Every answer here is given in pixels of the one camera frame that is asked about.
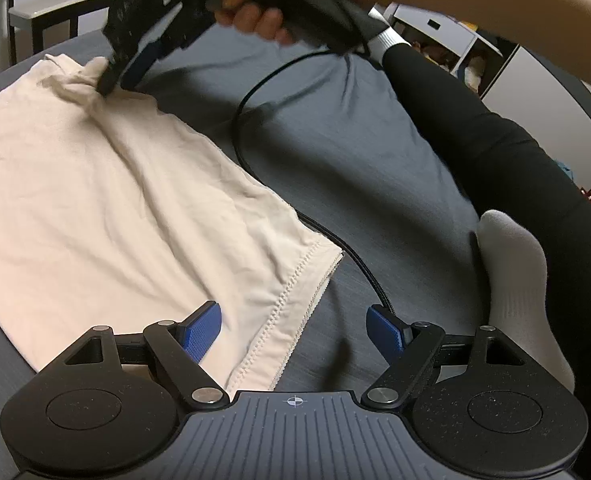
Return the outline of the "cream white shirt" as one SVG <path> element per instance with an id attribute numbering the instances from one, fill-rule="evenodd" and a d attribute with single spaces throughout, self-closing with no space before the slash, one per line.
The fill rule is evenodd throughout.
<path id="1" fill-rule="evenodd" d="M 274 388 L 341 249 L 151 96 L 100 96 L 105 64 L 46 55 L 0 91 L 0 327 L 41 370 L 213 300 L 204 370 Z"/>

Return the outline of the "black trouser leg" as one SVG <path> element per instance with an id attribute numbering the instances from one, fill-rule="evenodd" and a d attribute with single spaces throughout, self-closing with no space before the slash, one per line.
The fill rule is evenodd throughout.
<path id="1" fill-rule="evenodd" d="M 591 203 L 524 128 L 491 112 L 412 47 L 388 48 L 381 64 L 399 103 L 475 210 L 502 211 L 541 243 L 547 316 L 588 414 L 575 469 L 591 479 Z"/>

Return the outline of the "white sock foot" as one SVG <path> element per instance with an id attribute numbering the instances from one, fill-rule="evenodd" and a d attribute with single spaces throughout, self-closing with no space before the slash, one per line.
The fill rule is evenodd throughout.
<path id="1" fill-rule="evenodd" d="M 491 284 L 489 324 L 573 391 L 573 370 L 553 336 L 546 314 L 548 273 L 541 244 L 526 228 L 498 210 L 482 214 L 477 237 Z"/>

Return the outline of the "white and black chair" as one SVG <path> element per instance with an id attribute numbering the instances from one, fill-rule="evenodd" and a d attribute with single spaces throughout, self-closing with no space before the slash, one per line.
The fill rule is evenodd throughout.
<path id="1" fill-rule="evenodd" d="M 41 52 L 44 46 L 44 31 L 54 25 L 68 22 L 68 36 L 78 35 L 79 18 L 83 15 L 108 9 L 118 0 L 28 0 L 16 3 L 7 0 L 6 18 L 8 34 L 9 63 L 18 62 L 16 31 L 30 33 L 33 54 Z"/>

